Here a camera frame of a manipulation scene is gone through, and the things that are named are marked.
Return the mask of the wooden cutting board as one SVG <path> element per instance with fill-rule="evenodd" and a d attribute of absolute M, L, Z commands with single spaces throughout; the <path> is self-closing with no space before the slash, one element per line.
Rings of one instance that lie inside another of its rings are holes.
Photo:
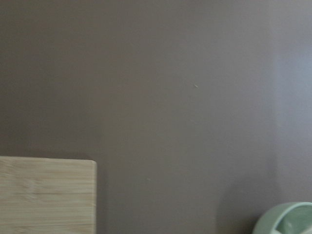
<path fill-rule="evenodd" d="M 95 161 L 1 156 L 2 234 L 94 234 L 96 207 Z"/>

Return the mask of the mint green bowl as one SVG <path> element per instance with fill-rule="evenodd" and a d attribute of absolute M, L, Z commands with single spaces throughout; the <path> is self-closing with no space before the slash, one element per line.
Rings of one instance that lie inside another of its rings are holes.
<path fill-rule="evenodd" d="M 310 234 L 312 232 L 312 204 L 290 202 L 266 211 L 257 221 L 254 234 Z"/>

